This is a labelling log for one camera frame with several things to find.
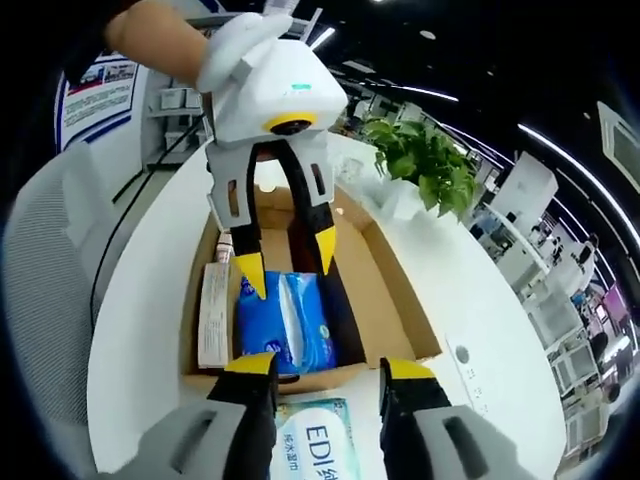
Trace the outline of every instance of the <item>ceiling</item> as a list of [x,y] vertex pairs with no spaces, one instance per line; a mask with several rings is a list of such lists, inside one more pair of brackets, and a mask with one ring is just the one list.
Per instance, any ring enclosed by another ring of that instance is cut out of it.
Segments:
[[[222,4],[229,11],[262,11],[264,2]],[[567,160],[517,127],[525,124],[569,152],[615,195],[640,229],[638,193],[602,153],[596,107],[598,100],[604,101],[640,131],[640,69],[632,65],[638,60],[637,29],[630,7],[619,0],[591,5],[562,0],[301,0],[294,15],[310,19],[317,7],[324,9],[311,40],[328,27],[336,29],[316,51],[328,66],[358,82],[386,79],[452,95],[459,102],[372,88],[419,104],[509,158],[526,149],[550,168],[561,169],[571,181],[557,175],[559,198],[588,231],[599,234],[610,263],[622,251],[619,240],[575,185],[608,217],[640,267],[640,250],[602,194]],[[435,40],[424,38],[423,30]],[[344,66],[347,60],[376,73]],[[555,203],[550,210],[574,225]],[[574,231],[586,238],[579,228]]]

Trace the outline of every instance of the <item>cable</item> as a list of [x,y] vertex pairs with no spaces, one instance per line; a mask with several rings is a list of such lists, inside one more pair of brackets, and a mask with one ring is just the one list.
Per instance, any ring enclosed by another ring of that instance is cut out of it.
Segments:
[[[200,125],[200,122],[202,121],[204,116],[205,116],[204,113],[199,115],[195,119],[193,125],[191,125],[187,129],[187,131],[184,132],[180,136],[180,138],[178,138],[178,140],[176,140],[173,143],[173,145],[171,145],[169,148],[167,148],[167,150],[165,150],[165,152],[160,156],[158,161],[156,163],[154,163],[152,166],[153,167],[157,167],[158,165],[161,165],[162,162],[165,160],[165,158],[167,158],[167,155],[169,155],[178,146],[178,144],[180,142],[182,142],[185,138],[187,138],[189,135],[191,135],[193,132],[196,131],[196,128]],[[142,182],[142,185],[140,185],[140,188],[138,188],[138,191],[136,192],[136,194],[133,196],[133,198],[129,202],[129,205],[127,205],[127,208],[125,208],[124,213],[120,216],[120,219],[118,220],[118,223],[116,223],[116,226],[113,228],[113,231],[111,232],[111,235],[109,236],[109,240],[107,240],[107,244],[104,247],[104,251],[102,252],[102,257],[100,258],[100,263],[98,264],[98,269],[96,270],[96,274],[95,274],[95,276],[93,278],[93,284],[91,285],[91,297],[89,298],[89,315],[91,316],[91,334],[92,335],[93,335],[93,332],[96,329],[96,318],[93,315],[93,308],[95,306],[94,299],[95,299],[95,296],[96,296],[96,288],[98,287],[98,279],[100,278],[100,272],[102,271],[102,266],[104,265],[104,261],[107,258],[107,253],[109,253],[109,247],[111,246],[111,242],[113,242],[113,239],[115,238],[116,233],[118,233],[118,229],[122,225],[122,222],[124,222],[124,219],[126,218],[126,216],[129,214],[129,212],[131,211],[131,209],[135,205],[136,201],[138,200],[138,198],[142,194],[142,191],[145,189],[145,187],[147,186],[147,184],[151,180],[151,177],[153,176],[154,173],[155,173],[155,169],[152,169],[149,172],[149,174],[147,175],[147,178],[145,178],[144,181]]]

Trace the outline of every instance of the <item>ceiling light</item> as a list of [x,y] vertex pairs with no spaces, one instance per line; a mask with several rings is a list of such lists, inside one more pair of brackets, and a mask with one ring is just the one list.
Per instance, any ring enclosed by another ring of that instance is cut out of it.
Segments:
[[405,86],[394,86],[394,88],[401,88],[402,90],[408,90],[410,92],[424,93],[425,95],[432,95],[434,97],[444,98],[445,100],[450,100],[452,102],[459,102],[459,100],[456,97],[452,97],[451,95],[445,95],[444,93],[440,93],[440,92],[425,90],[424,88],[405,87]]
[[602,261],[602,263],[604,263],[604,266],[607,267],[607,270],[609,271],[609,275],[611,275],[611,278],[613,279],[613,281],[617,282],[618,279],[613,274],[613,270],[611,270],[611,265],[609,265],[609,262],[607,262],[607,259],[604,258],[604,255],[602,255],[602,252],[600,250],[596,250],[596,253],[600,257],[600,260]]
[[633,261],[633,258],[628,257],[629,263],[631,264],[631,268],[633,268],[634,273],[636,274],[636,278],[640,282],[640,272],[638,271],[638,267],[636,267],[636,263]]
[[481,152],[480,150],[476,150],[475,148],[471,149],[472,151],[478,153],[478,155],[481,155],[482,158],[485,158],[486,160],[488,160],[489,162],[491,162],[495,167],[497,167],[500,170],[504,170],[504,167],[502,165],[500,165],[495,159],[491,158],[489,155],[487,155],[484,152]]
[[569,175],[567,175],[566,173],[564,173],[562,170],[560,170],[559,168],[557,169],[557,172],[562,175],[567,182],[569,182],[571,185],[573,185],[573,188],[575,188],[576,190],[578,190],[583,197],[585,197],[587,200],[589,200],[589,195],[587,194],[587,192],[585,192],[580,185],[578,185]]
[[611,289],[611,287],[609,287],[609,284],[604,279],[604,275],[602,275],[602,272],[597,266],[594,266],[594,270],[598,274],[598,277],[600,277],[600,281],[602,282],[602,286],[604,287],[605,291],[608,292]]
[[559,218],[558,219],[560,221],[560,223],[562,224],[562,226],[564,227],[564,229],[567,231],[567,233],[569,234],[569,236],[575,241],[578,242],[578,236],[575,234],[575,232],[573,230],[571,230],[571,228],[569,227],[569,225],[567,225],[567,222],[564,221],[564,219]]
[[604,212],[600,209],[600,207],[595,204],[594,202],[591,202],[590,205],[596,209],[596,211],[600,214],[600,217],[605,221],[605,223],[607,225],[609,225],[609,229],[613,232],[613,234],[616,236],[616,238],[618,239],[618,243],[620,244],[620,246],[622,247],[622,251],[624,252],[625,256],[629,256],[629,250],[627,249],[627,246],[625,245],[625,243],[622,241],[622,239],[620,238],[620,235],[618,235],[618,231],[616,230],[616,228],[611,224],[611,221],[609,220],[609,217],[607,217]]
[[435,40],[436,39],[435,33],[430,32],[429,30],[422,30],[420,32],[420,35],[422,35],[427,40]]
[[318,48],[320,45],[322,45],[324,42],[326,42],[329,37],[331,37],[331,35],[333,35],[334,33],[336,33],[336,29],[335,28],[327,28],[324,32],[322,32],[322,34],[316,38],[316,40],[311,44],[311,50],[315,50],[316,48]]
[[593,185],[600,191],[600,193],[602,193],[602,195],[611,204],[613,209],[616,211],[616,213],[618,214],[618,216],[622,220],[622,223],[625,224],[625,226],[627,227],[627,230],[629,231],[629,233],[633,237],[637,248],[640,249],[640,234],[638,234],[637,230],[633,226],[633,223],[631,222],[631,219],[627,216],[627,214],[624,212],[622,207],[618,204],[616,199],[613,198],[613,195],[611,195],[611,193],[605,188],[605,186],[600,182],[600,180],[598,180],[580,162],[578,162],[575,158],[573,158],[571,155],[569,155],[567,152],[565,152],[562,148],[557,146],[555,143],[553,143],[548,138],[546,138],[543,135],[539,134],[535,130],[532,130],[531,128],[527,127],[526,125],[518,124],[518,128],[520,130],[524,131],[525,133],[527,133],[529,136],[531,136],[531,137],[535,138],[536,140],[538,140],[540,143],[542,143],[542,144],[546,145],[547,147],[549,147],[550,149],[552,149],[554,152],[559,154],[561,157],[563,157],[564,159],[568,160],[575,168],[580,170],[580,172],[582,172],[582,174],[585,177],[587,177],[587,179],[591,183],[593,183]]
[[475,141],[476,143],[478,143],[479,145],[482,145],[484,148],[486,148],[487,150],[489,150],[490,152],[495,153],[496,155],[498,155],[499,157],[505,159],[507,162],[509,162],[511,165],[515,165],[515,162],[513,160],[510,160],[509,158],[505,157],[504,155],[502,155],[500,152],[498,152],[497,150],[491,148],[489,145],[482,143],[480,140],[478,140],[476,137],[472,137],[471,135],[469,135],[466,132],[463,132],[462,130],[458,130],[455,127],[452,127],[451,125],[447,125],[445,123],[441,123],[440,125],[442,125],[444,128],[448,128],[449,130],[453,130],[456,133],[459,133],[460,135],[463,135],[467,138],[470,138],[471,140]]
[[575,215],[571,213],[571,211],[567,207],[565,207],[560,200],[558,200],[557,198],[554,198],[554,200],[558,205],[560,205],[560,207],[562,207],[562,209],[567,213],[567,215],[571,217],[571,220],[573,220],[573,222],[578,226],[578,228],[582,230],[582,233],[584,233],[585,237],[588,237],[589,232],[587,232],[587,230],[582,226],[582,224],[578,221]]
[[347,60],[346,62],[342,62],[342,64],[346,65],[347,67],[354,68],[362,73],[369,73],[369,74],[376,73],[376,71],[373,68],[369,68],[366,65],[362,65],[361,63],[354,62],[353,60]]

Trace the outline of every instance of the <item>blue tissue pack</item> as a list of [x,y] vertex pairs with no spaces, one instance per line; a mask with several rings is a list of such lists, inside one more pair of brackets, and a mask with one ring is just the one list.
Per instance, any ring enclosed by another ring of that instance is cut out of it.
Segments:
[[261,300],[246,278],[237,304],[242,355],[274,352],[281,375],[320,372],[337,366],[317,275],[266,273]]

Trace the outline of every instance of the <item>green leaves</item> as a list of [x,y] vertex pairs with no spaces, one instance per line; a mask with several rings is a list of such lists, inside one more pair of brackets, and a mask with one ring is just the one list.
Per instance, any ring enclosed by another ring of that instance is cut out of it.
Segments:
[[396,178],[410,177],[416,171],[416,168],[416,159],[411,152],[394,162],[389,162],[387,160],[387,169],[389,170],[393,180]]
[[384,119],[368,121],[365,133],[378,148],[380,175],[386,163],[391,178],[418,185],[427,210],[439,205],[440,216],[454,212],[462,218],[475,191],[474,163],[455,149],[451,138],[422,122],[391,125]]
[[420,198],[427,210],[431,210],[435,207],[440,200],[440,196],[438,194],[438,182],[434,178],[420,175],[420,179],[418,180],[418,192],[420,193]]

